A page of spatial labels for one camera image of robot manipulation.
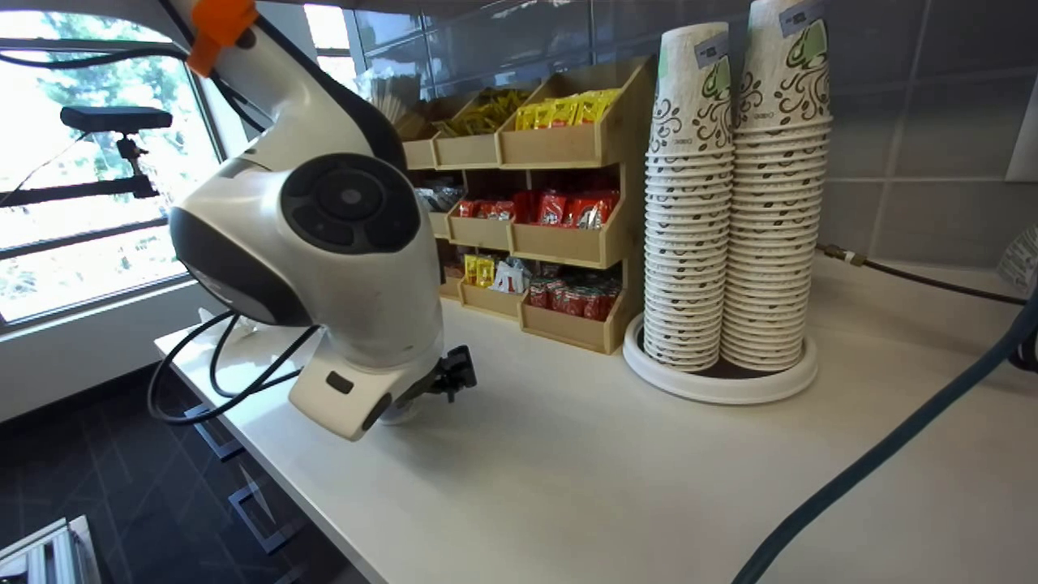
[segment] white counter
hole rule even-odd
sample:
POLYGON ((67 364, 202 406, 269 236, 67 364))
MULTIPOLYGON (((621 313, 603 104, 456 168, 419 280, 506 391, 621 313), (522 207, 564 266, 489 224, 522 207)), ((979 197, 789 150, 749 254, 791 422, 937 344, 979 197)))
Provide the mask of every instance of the white counter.
MULTIPOLYGON (((341 443, 286 385, 232 411, 267 471, 375 580, 631 584, 737 576, 764 535, 940 391, 1014 309, 828 266, 811 392, 759 408, 682 404, 621 362, 446 305, 482 391, 341 443)), ((250 378, 275 333, 227 350, 250 378)), ((182 357, 207 392, 207 350, 182 357)), ((821 515, 765 580, 1036 580, 1038 380, 1004 368, 821 515)))

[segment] snack rack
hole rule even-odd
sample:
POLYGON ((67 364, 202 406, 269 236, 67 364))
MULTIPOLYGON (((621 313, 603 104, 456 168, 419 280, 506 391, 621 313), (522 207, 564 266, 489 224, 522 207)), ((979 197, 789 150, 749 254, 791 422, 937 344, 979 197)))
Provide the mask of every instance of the snack rack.
POLYGON ((525 305, 525 294, 463 285, 449 280, 446 299, 502 315, 530 333, 589 350, 616 350, 625 325, 643 309, 643 191, 647 191, 647 141, 652 108, 652 73, 647 63, 593 65, 584 73, 546 79, 530 100, 564 97, 582 91, 621 89, 616 104, 602 124, 559 130, 515 130, 509 116, 497 134, 463 141, 472 158, 457 158, 457 137, 409 141, 405 150, 436 153, 436 172, 460 172, 472 182, 538 185, 546 172, 602 168, 616 172, 621 203, 603 227, 546 227, 486 218, 460 218, 457 207, 431 216, 437 239, 456 246, 497 249, 518 260, 561 264, 582 271, 624 266, 624 291, 608 323, 591 323, 552 309, 525 305))

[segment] grey wall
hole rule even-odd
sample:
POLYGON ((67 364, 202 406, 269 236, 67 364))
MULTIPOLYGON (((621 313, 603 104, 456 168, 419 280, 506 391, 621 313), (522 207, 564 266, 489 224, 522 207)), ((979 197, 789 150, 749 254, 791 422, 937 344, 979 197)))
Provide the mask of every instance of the grey wall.
MULTIPOLYGON (((355 14, 360 65, 422 67, 466 95, 554 67, 649 54, 659 33, 749 0, 492 0, 460 14, 355 14)), ((1038 222, 1038 185, 1007 168, 1038 74, 1038 2, 830 0, 834 147, 824 236, 885 260, 997 264, 1038 222)))

